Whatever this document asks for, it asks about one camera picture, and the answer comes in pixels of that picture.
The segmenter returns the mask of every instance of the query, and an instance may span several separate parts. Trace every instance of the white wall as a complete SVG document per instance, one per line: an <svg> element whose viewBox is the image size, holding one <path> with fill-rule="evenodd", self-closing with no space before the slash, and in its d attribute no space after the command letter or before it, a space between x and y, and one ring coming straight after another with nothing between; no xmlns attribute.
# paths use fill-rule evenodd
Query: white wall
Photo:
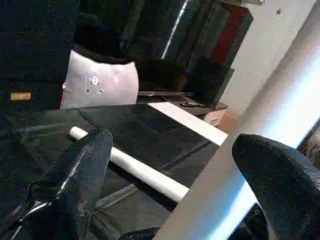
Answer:
<svg viewBox="0 0 320 240"><path fill-rule="evenodd" d="M221 98L241 116L290 47L316 0L265 0L249 8L253 22L234 59L235 72Z"/></svg>

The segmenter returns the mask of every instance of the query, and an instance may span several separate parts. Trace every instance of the reflective black surface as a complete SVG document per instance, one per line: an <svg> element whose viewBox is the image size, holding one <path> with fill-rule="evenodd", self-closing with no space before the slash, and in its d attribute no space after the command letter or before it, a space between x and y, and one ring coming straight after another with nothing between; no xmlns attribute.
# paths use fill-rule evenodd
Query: reflective black surface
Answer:
<svg viewBox="0 0 320 240"><path fill-rule="evenodd" d="M80 3L77 44L101 55L160 59L185 70L199 57L210 57L225 36L230 38L220 47L229 53L218 63L230 67L252 22L247 8L214 0Z"/></svg>
<svg viewBox="0 0 320 240"><path fill-rule="evenodd" d="M69 137L73 126L87 132L109 129L114 146L186 186L192 184L218 149L214 143L142 104L14 112L2 115L0 121L1 225L7 213L25 202L29 185L41 180L57 159L64 158L65 150L75 144ZM99 207L94 209L97 218L92 219L87 239L99 239L103 232L113 240L138 228L160 227L176 205L112 163L100 191L99 198L104 201L99 201ZM56 210L67 207L62 203L55 205Z"/></svg>

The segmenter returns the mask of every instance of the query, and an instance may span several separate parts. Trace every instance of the dark fabric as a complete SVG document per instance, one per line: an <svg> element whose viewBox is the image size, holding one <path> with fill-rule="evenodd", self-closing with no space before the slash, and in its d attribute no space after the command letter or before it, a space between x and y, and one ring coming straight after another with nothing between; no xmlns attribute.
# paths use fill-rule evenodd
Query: dark fabric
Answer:
<svg viewBox="0 0 320 240"><path fill-rule="evenodd" d="M0 3L0 81L63 83L79 0Z"/></svg>
<svg viewBox="0 0 320 240"><path fill-rule="evenodd" d="M62 84L62 81L25 82L17 80L0 80L0 109L15 112L58 109L60 107ZM11 100L12 93L30 93L30 99L13 101Z"/></svg>
<svg viewBox="0 0 320 240"><path fill-rule="evenodd" d="M148 105L6 113L0 117L0 223L75 141L69 131L107 128L114 146L190 186L218 146ZM110 163L87 239L158 228L175 203Z"/></svg>
<svg viewBox="0 0 320 240"><path fill-rule="evenodd" d="M88 59L91 59L97 63L124 65L124 64L128 64L131 62L130 59L126 59L126 58L115 58L112 56L101 55L101 54L92 52L92 51L86 49L85 47L77 45L77 44L73 44L73 50L76 51L78 54L80 54Z"/></svg>
<svg viewBox="0 0 320 240"><path fill-rule="evenodd" d="M190 187L215 151L212 145L204 146L162 172ZM112 201L106 199L97 209L90 228L97 239L107 236L108 240L117 240L128 232L161 227L176 207L174 201L146 184L134 179L131 183L132 188L125 189Z"/></svg>
<svg viewBox="0 0 320 240"><path fill-rule="evenodd" d="M139 231L129 232L122 235L119 240L152 240L159 228L148 228Z"/></svg>

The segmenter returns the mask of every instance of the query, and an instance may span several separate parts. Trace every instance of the small white object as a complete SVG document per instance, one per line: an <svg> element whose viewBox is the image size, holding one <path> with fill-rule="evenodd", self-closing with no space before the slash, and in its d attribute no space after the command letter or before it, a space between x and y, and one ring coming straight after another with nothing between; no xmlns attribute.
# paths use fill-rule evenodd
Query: small white object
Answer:
<svg viewBox="0 0 320 240"><path fill-rule="evenodd" d="M226 110L219 110L219 111L211 111L207 115L205 115L203 121L206 123L216 127L220 124Z"/></svg>
<svg viewBox="0 0 320 240"><path fill-rule="evenodd" d="M80 140L88 133L81 128L74 126L71 128L69 134L71 137ZM189 190L188 187L178 183L115 147L111 150L111 162L177 203L182 200Z"/></svg>
<svg viewBox="0 0 320 240"><path fill-rule="evenodd" d="M98 85L98 78L97 78L96 76L94 76L94 77L92 78L92 84L93 84L93 85Z"/></svg>

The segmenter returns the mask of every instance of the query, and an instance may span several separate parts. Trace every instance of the white paper roll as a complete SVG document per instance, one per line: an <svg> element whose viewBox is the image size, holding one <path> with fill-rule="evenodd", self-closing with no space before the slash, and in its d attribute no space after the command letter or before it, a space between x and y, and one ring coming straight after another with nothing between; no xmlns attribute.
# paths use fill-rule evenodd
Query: white paper roll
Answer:
<svg viewBox="0 0 320 240"><path fill-rule="evenodd" d="M74 126L71 128L69 134L71 137L79 140L85 137L88 133L81 128ZM177 203L182 200L189 190L188 187L136 160L115 147L111 150L111 162Z"/></svg>

